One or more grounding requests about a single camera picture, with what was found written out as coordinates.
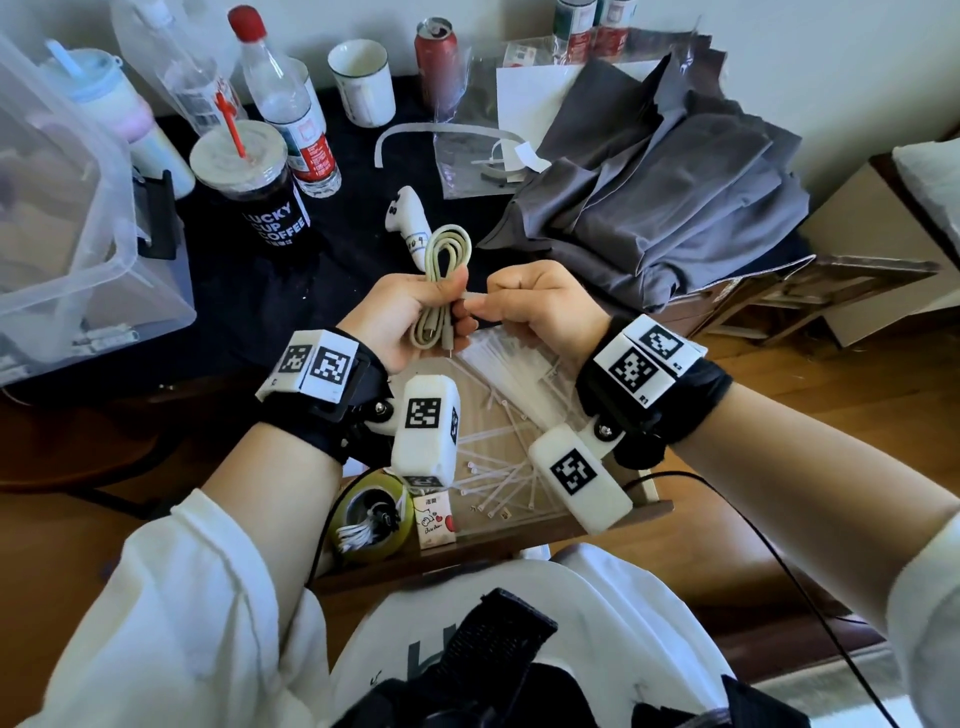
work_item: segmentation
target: hand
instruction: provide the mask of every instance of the hand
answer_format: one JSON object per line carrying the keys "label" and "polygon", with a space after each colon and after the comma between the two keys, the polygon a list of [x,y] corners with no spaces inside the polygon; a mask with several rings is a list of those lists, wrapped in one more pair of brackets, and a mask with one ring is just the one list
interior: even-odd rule
{"label": "hand", "polygon": [[457,302],[453,315],[502,321],[524,343],[543,342],[579,372],[610,328],[610,315],[555,260],[497,271],[487,294]]}
{"label": "hand", "polygon": [[[465,266],[457,268],[448,279],[431,283],[423,276],[393,273],[378,280],[339,327],[362,341],[377,355],[390,374],[403,370],[419,358],[421,350],[410,343],[407,331],[425,308],[457,301],[467,290],[468,272]],[[456,339],[453,350],[467,347],[467,336],[477,330],[477,322],[463,318],[454,327]],[[423,355],[442,355],[438,348]]]}

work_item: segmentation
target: clear plastic bottle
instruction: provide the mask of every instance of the clear plastic bottle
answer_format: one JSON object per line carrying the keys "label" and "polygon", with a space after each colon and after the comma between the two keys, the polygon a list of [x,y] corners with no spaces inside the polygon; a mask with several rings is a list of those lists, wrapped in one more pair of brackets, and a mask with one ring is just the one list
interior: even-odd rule
{"label": "clear plastic bottle", "polygon": [[283,134],[300,189],[311,197],[329,197],[340,189],[340,170],[326,143],[326,119],[292,60],[272,49],[260,13],[249,5],[227,19],[243,44],[241,64],[247,87],[265,121]]}
{"label": "clear plastic bottle", "polygon": [[182,28],[164,0],[143,0],[134,9],[156,48],[156,76],[197,134],[203,136],[225,123],[223,112],[216,105],[218,92],[236,107],[236,118],[247,118],[216,59]]}

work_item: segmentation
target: white ceramic mug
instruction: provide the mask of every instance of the white ceramic mug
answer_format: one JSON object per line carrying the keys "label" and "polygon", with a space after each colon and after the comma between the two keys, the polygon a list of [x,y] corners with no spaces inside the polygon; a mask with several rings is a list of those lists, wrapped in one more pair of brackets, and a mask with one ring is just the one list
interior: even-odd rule
{"label": "white ceramic mug", "polygon": [[348,40],[326,57],[347,118],[358,127],[387,124],[396,114],[387,49],[375,40]]}

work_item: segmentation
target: white sleeve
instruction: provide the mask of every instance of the white sleeve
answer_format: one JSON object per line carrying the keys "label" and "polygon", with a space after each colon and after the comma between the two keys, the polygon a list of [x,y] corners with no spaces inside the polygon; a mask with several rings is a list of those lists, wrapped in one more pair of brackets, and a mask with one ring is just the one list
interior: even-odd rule
{"label": "white sleeve", "polygon": [[924,726],[960,725],[960,514],[897,577],[887,629]]}
{"label": "white sleeve", "polygon": [[202,491],[137,529],[28,726],[315,726],[329,683],[317,598],[284,654],[276,592],[247,534]]}

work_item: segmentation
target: red bottle cap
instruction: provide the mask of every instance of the red bottle cap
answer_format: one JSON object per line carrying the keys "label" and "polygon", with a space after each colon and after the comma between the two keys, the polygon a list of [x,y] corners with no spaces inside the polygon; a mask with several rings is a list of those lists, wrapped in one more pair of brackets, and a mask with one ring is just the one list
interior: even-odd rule
{"label": "red bottle cap", "polygon": [[249,5],[238,5],[227,13],[230,28],[243,43],[256,43],[267,36],[267,29],[263,27],[263,18],[256,8]]}

